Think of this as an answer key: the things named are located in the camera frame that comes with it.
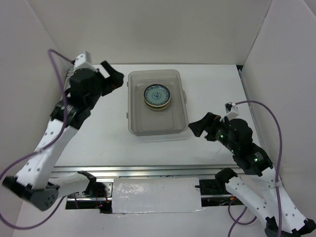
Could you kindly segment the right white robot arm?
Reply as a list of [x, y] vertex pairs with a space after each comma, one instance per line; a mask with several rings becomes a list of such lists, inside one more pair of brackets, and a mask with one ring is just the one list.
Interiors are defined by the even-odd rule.
[[264, 225], [266, 236], [301, 237], [316, 229], [315, 221], [306, 218], [283, 185], [275, 181], [276, 169], [267, 153], [253, 142], [253, 132], [246, 121], [207, 113], [201, 120], [190, 123], [189, 128], [196, 137], [206, 132], [207, 141], [218, 141], [227, 148], [260, 191], [259, 196], [231, 168], [215, 175], [216, 190], [232, 194], [251, 210]]

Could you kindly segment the cream plate with black brushstroke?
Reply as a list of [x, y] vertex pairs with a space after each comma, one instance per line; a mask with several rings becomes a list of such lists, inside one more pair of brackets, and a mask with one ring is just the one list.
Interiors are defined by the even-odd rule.
[[161, 107], [153, 107], [151, 105], [148, 105], [146, 104], [146, 106], [150, 109], [150, 110], [153, 110], [153, 111], [161, 111], [161, 110], [164, 110], [168, 107], [168, 104], [165, 105], [165, 106], [161, 106]]

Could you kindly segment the blue patterned plate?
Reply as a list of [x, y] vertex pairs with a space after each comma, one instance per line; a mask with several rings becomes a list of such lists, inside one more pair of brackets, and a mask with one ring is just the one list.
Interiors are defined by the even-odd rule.
[[144, 100], [153, 107], [163, 106], [171, 100], [169, 89], [162, 84], [151, 84], [144, 90]]

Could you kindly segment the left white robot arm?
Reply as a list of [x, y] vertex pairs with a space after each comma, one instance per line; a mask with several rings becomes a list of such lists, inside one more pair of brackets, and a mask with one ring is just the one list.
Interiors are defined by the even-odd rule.
[[55, 105], [38, 147], [15, 176], [6, 176], [2, 182], [4, 187], [41, 211], [51, 208], [63, 196], [81, 192], [92, 197], [97, 193], [96, 177], [86, 171], [60, 178], [52, 178], [51, 173], [100, 97], [123, 85], [123, 73], [107, 61], [101, 66], [108, 77], [90, 64], [74, 68], [69, 78], [70, 86]]

